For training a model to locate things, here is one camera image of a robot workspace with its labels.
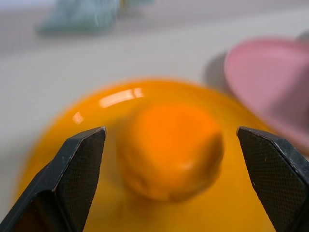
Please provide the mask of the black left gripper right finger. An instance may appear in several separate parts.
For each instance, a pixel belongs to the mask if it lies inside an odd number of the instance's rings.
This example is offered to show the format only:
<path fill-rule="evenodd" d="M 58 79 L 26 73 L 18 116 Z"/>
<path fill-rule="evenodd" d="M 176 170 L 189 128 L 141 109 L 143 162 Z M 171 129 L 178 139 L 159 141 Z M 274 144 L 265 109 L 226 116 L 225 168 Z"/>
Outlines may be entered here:
<path fill-rule="evenodd" d="M 286 139 L 239 127 L 254 191 L 276 232 L 309 232 L 309 161 Z"/>

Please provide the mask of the orange plate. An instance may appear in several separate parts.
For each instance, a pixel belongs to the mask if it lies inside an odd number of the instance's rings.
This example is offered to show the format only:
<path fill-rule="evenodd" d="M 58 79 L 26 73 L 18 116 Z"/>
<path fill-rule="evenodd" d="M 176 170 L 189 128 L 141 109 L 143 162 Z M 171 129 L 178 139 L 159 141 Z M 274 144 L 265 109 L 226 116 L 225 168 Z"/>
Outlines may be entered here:
<path fill-rule="evenodd" d="M 124 154 L 140 171 L 131 145 L 163 145 L 168 123 L 179 124 L 181 135 L 199 136 L 204 129 L 220 131 L 224 149 L 210 185 L 183 201 L 152 199 L 155 183 L 163 179 L 151 171 L 138 183 L 141 192 L 127 187 L 118 167 Z M 105 126 L 107 138 L 97 191 L 85 232 L 275 232 L 249 180 L 236 136 L 239 126 L 267 127 L 230 97 L 211 89 L 167 80 L 121 83 L 92 94 L 60 116 L 34 147 L 18 189 L 75 133 Z"/>

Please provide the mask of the pale green packet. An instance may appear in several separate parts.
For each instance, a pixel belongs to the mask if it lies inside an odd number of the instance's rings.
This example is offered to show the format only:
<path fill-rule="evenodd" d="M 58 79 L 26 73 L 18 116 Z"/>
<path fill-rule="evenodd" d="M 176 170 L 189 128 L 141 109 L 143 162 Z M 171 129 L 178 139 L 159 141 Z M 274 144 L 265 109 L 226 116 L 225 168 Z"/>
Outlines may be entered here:
<path fill-rule="evenodd" d="M 37 32 L 101 32 L 113 26 L 120 7 L 120 0 L 57 0 Z"/>

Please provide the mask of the pink plate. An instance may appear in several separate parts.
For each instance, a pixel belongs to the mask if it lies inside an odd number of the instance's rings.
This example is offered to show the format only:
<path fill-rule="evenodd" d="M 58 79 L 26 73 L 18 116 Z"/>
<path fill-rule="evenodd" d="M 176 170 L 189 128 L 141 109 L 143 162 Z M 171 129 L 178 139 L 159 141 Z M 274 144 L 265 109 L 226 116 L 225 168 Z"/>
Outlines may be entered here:
<path fill-rule="evenodd" d="M 309 156 L 309 42 L 242 42 L 227 53 L 224 72 L 249 111 Z"/>

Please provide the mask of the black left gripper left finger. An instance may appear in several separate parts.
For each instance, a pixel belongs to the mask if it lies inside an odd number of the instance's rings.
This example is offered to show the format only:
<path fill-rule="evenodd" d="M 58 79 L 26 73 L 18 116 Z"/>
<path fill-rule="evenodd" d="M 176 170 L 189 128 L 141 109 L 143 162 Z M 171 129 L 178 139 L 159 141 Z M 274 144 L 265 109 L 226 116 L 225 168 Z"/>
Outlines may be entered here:
<path fill-rule="evenodd" d="M 105 127 L 68 138 L 31 180 L 0 232 L 83 232 L 97 189 Z"/>

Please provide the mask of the orange round fruit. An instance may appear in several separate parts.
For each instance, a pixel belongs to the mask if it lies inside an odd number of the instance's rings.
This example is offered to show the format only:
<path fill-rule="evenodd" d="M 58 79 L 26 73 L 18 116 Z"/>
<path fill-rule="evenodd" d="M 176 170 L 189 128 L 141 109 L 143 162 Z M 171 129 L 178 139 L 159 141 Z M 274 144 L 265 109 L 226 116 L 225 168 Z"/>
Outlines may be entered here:
<path fill-rule="evenodd" d="M 116 139 L 124 183 L 156 201 L 183 201 L 209 188 L 224 156 L 223 132 L 204 109 L 156 103 L 130 115 Z"/>

